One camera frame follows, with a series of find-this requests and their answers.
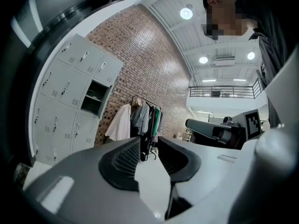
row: red brick wall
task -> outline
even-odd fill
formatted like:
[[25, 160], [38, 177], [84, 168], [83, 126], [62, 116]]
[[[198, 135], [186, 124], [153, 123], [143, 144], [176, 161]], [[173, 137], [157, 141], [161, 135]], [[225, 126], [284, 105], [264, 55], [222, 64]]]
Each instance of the red brick wall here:
[[95, 146], [105, 142], [111, 120], [134, 95], [161, 106], [163, 136], [186, 130], [186, 119], [193, 117], [185, 105], [190, 74], [172, 39], [147, 8], [129, 7], [87, 37], [124, 62], [98, 127]]

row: air conditioner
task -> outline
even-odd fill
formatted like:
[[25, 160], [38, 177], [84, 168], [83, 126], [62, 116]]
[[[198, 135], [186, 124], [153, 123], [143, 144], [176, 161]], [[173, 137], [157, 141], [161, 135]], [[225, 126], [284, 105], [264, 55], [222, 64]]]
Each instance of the air conditioner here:
[[235, 56], [217, 56], [213, 63], [216, 66], [221, 65], [234, 65], [235, 64]]

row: hanging clothes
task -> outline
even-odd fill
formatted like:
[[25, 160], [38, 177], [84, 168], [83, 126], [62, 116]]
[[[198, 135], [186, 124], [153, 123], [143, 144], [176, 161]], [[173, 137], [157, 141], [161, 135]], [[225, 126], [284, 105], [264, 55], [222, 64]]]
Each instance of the hanging clothes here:
[[138, 107], [132, 114], [131, 124], [132, 127], [138, 129], [138, 135], [144, 135], [147, 132], [149, 127], [149, 113], [150, 107], [145, 102], [142, 102], [142, 106]]
[[155, 115], [156, 115], [156, 109], [153, 109], [152, 115], [151, 115], [151, 127], [150, 127], [150, 135], [149, 138], [153, 136], [153, 129], [155, 124]]
[[151, 105], [147, 104], [149, 106], [149, 121], [148, 121], [148, 130], [147, 132], [144, 134], [145, 138], [150, 138], [151, 137], [151, 132], [152, 132], [152, 121], [153, 121], [153, 111], [154, 111], [154, 107], [152, 107]]
[[162, 118], [163, 118], [163, 113], [160, 112], [160, 120], [159, 120], [159, 126], [157, 129], [157, 133], [154, 138], [152, 138], [152, 142], [158, 143], [158, 137], [161, 136], [161, 126], [162, 126]]
[[157, 133], [157, 130], [158, 130], [158, 127], [160, 124], [160, 117], [161, 117], [161, 111], [157, 107], [155, 107], [155, 124], [153, 127], [152, 137], [155, 137], [155, 135]]
[[142, 106], [142, 100], [140, 98], [137, 98], [135, 104], [133, 105], [133, 107], [137, 106]]
[[109, 136], [114, 141], [130, 138], [130, 115], [131, 105], [127, 104], [120, 107], [105, 136]]
[[159, 127], [158, 127], [158, 129], [157, 129], [157, 132], [161, 132], [162, 118], [163, 118], [163, 113], [161, 112], [161, 115], [160, 115], [160, 123], [159, 123]]

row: open locker compartment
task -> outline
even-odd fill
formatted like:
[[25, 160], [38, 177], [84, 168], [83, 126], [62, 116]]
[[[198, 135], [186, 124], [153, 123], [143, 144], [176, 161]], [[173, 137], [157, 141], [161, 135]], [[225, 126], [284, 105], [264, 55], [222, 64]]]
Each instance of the open locker compartment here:
[[105, 100], [109, 90], [110, 87], [92, 81], [84, 97], [81, 109], [98, 115], [104, 104], [106, 104]]

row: locker handle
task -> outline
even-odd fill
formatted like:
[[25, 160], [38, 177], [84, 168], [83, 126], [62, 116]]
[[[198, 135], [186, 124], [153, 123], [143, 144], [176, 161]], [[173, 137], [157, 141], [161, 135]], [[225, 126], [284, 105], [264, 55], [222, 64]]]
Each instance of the locker handle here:
[[38, 153], [38, 146], [37, 146], [37, 142], [36, 142], [36, 154]]
[[34, 120], [34, 123], [36, 124], [37, 120], [38, 120], [38, 115], [39, 115], [39, 108], [37, 108], [37, 116], [36, 119]]
[[55, 132], [55, 130], [57, 129], [57, 122], [58, 122], [58, 117], [55, 117], [55, 125], [54, 125], [54, 130], [53, 132]]
[[101, 67], [100, 67], [99, 72], [100, 72], [102, 69], [104, 69], [105, 65], [106, 65], [106, 62], [103, 62], [103, 64], [102, 64]]
[[66, 51], [68, 48], [70, 48], [70, 46], [72, 45], [73, 43], [70, 43], [70, 44], [68, 44], [64, 49], [62, 49], [62, 51], [61, 52], [64, 52], [64, 51]]
[[52, 72], [50, 71], [48, 79], [46, 79], [46, 81], [43, 82], [43, 86], [48, 83], [48, 81], [50, 80], [51, 75], [52, 75]]
[[57, 157], [57, 150], [56, 149], [53, 150], [53, 155], [54, 155], [54, 161], [55, 161], [56, 157]]
[[80, 62], [87, 57], [88, 53], [89, 53], [88, 51], [85, 52], [85, 54], [81, 57]]
[[66, 85], [66, 87], [64, 88], [64, 90], [61, 92], [61, 95], [63, 95], [66, 91], [67, 91], [67, 88], [69, 87], [69, 84], [70, 84], [71, 82], [70, 81], [67, 81], [67, 85]]
[[80, 124], [77, 124], [77, 126], [76, 126], [76, 134], [75, 134], [75, 138], [76, 138], [76, 136], [77, 136], [78, 133], [79, 133], [79, 128], [80, 128]]

